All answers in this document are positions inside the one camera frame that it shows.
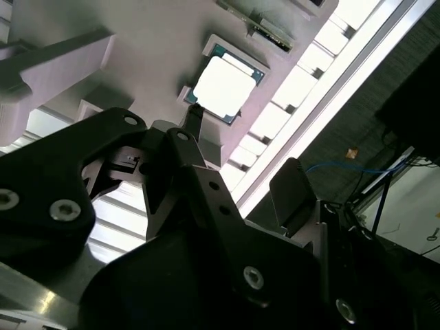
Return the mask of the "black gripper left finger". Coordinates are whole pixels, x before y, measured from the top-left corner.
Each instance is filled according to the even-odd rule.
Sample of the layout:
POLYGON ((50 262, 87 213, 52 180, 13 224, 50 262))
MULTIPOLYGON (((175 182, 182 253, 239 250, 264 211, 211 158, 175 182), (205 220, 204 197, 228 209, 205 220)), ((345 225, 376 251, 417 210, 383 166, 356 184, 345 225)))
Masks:
POLYGON ((196 228, 229 252, 226 237, 246 225, 197 145, 203 114, 195 104, 182 126, 161 131, 112 108, 3 156, 1 260, 54 275, 89 238, 93 200, 129 179, 144 190, 145 243, 196 228))

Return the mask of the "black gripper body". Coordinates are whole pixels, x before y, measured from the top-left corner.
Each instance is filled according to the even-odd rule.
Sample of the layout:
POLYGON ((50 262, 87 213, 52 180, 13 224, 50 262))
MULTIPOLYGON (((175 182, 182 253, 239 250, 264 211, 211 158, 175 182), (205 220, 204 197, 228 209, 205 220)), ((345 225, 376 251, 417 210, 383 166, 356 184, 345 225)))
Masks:
POLYGON ((100 270, 80 302, 82 329, 321 329, 318 264, 243 226, 226 237, 182 228, 100 270))

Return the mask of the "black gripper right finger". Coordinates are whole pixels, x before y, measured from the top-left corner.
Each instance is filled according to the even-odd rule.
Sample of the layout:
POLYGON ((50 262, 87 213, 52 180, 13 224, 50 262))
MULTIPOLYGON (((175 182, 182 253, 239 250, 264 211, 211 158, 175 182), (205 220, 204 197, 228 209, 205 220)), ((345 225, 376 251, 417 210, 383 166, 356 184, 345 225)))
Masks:
POLYGON ((384 248, 345 207, 317 198, 298 159, 269 183, 276 220, 319 264, 321 301, 336 329, 412 329, 413 308, 384 248))

